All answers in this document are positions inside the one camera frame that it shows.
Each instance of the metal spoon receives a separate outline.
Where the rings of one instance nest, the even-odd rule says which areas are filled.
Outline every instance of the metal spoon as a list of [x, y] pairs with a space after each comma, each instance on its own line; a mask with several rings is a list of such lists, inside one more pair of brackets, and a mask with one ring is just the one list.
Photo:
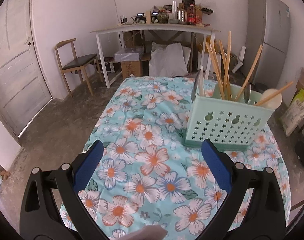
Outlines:
[[246, 84], [245, 89], [244, 89], [244, 102], [245, 102], [246, 104], [249, 102], [250, 95], [251, 95], [251, 83], [248, 82], [248, 83]]

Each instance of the mint green utensil holder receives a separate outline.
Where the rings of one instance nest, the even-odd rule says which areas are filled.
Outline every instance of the mint green utensil holder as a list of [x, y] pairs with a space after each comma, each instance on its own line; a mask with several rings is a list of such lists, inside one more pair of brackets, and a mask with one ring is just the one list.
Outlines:
[[[232, 98], [236, 97], [240, 89], [240, 86], [231, 85]], [[261, 93], [252, 91], [248, 104], [244, 102], [244, 93], [238, 102], [222, 100], [218, 85], [211, 98], [196, 94], [183, 140], [184, 146], [200, 148], [202, 142], [209, 138], [220, 151], [245, 151], [274, 112], [254, 106], [261, 96]]]

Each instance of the blue gripper pad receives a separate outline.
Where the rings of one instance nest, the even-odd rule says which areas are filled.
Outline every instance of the blue gripper pad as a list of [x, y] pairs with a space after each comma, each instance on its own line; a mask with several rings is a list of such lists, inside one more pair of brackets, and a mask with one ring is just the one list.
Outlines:
[[73, 190], [78, 193], [80, 190], [84, 190], [89, 180], [92, 177], [98, 163], [103, 157], [103, 143], [99, 140], [95, 141], [90, 149], [84, 153], [87, 154], [82, 164], [74, 171], [74, 183]]
[[217, 149], [205, 140], [201, 151], [219, 187], [229, 194], [232, 190], [231, 174], [216, 154]]

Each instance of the bowl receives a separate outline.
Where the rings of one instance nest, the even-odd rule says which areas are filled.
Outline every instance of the bowl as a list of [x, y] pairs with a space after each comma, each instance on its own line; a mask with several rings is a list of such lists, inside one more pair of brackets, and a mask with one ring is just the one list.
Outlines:
[[[274, 88], [265, 90], [264, 93], [262, 94], [262, 97], [261, 97], [260, 100], [263, 100], [264, 98], [267, 98], [269, 95], [272, 95], [276, 91], [277, 91], [277, 89], [274, 89]], [[280, 93], [277, 96], [270, 99], [268, 102], [262, 104], [261, 106], [265, 107], [265, 108], [275, 110], [281, 105], [281, 103], [282, 103], [282, 95]]]

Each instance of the floral tablecloth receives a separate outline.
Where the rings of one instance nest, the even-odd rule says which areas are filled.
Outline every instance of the floral tablecloth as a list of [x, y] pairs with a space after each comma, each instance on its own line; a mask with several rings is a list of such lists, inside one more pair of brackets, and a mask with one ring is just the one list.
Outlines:
[[[168, 231], [165, 239], [195, 239], [226, 197], [201, 150], [182, 145], [193, 83], [189, 78], [126, 79], [95, 125], [84, 151], [100, 140], [104, 156], [78, 195], [110, 239], [156, 224]], [[214, 86], [204, 81], [207, 96]], [[266, 125], [246, 152], [227, 153], [249, 169], [273, 168], [288, 222], [289, 176], [270, 128]], [[249, 189], [231, 229], [240, 225], [251, 194]], [[60, 214], [75, 230], [64, 206]]]

